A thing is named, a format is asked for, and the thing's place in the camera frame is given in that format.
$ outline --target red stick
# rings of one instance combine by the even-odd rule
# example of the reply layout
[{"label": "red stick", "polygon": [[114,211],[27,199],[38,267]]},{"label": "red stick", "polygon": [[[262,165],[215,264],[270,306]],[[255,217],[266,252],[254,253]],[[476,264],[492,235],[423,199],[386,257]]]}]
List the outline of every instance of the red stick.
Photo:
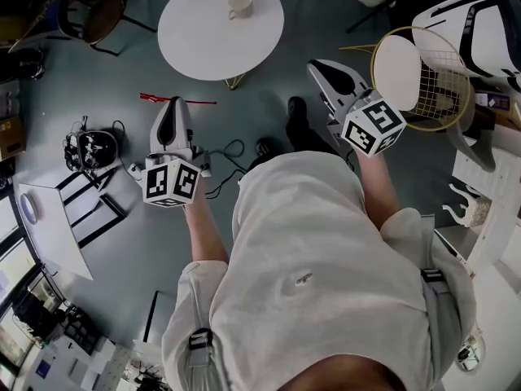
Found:
[{"label": "red stick", "polygon": [[[146,93],[139,93],[139,98],[143,100],[149,100],[154,103],[162,103],[166,101],[170,101],[170,99],[167,99],[166,97],[158,97],[157,95],[153,94],[146,94]],[[192,100],[185,100],[187,103],[192,104],[217,104],[217,101],[192,101]]]}]

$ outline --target gold wire chair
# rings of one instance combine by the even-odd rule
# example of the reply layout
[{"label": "gold wire chair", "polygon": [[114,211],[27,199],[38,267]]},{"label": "gold wire chair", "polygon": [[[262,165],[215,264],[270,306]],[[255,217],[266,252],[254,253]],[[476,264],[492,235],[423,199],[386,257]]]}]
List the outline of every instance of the gold wire chair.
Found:
[{"label": "gold wire chair", "polygon": [[414,108],[402,111],[402,114],[407,125],[413,129],[427,132],[446,129],[456,123],[468,108],[472,108],[474,91],[462,57],[444,37],[429,29],[405,26],[386,34],[377,45],[346,46],[340,49],[372,55],[371,81],[377,90],[374,60],[380,45],[386,37],[408,30],[414,35],[414,44],[422,60],[422,71],[418,102]]}]

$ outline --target black strap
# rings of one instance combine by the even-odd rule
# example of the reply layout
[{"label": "black strap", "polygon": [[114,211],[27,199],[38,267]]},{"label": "black strap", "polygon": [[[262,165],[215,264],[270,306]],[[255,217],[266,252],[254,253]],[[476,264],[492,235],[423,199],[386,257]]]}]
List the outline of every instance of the black strap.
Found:
[{"label": "black strap", "polygon": [[444,282],[445,277],[440,270],[421,270],[422,278],[426,283]]},{"label": "black strap", "polygon": [[192,333],[188,340],[188,349],[204,349],[212,346],[213,333],[210,329],[205,327],[199,329],[195,333]]}]

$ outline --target foot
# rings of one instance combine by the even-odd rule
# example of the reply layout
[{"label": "foot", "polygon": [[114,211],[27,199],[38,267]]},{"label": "foot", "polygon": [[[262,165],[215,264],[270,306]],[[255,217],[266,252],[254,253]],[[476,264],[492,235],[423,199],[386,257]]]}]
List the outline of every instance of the foot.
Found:
[{"label": "foot", "polygon": [[277,148],[275,139],[273,138],[260,138],[255,144],[255,152],[257,156],[263,156],[267,154],[276,156],[281,153],[280,149]]},{"label": "foot", "polygon": [[308,107],[301,97],[293,96],[287,102],[287,115],[291,121],[308,122]]}]

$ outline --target coffee cup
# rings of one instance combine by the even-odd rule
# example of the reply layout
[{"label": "coffee cup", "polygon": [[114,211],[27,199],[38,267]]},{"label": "coffee cup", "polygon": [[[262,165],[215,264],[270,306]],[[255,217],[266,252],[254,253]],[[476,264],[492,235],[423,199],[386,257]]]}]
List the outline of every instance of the coffee cup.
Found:
[{"label": "coffee cup", "polygon": [[228,14],[230,20],[246,19],[252,15],[252,0],[228,0],[228,5],[230,6],[230,13]]}]

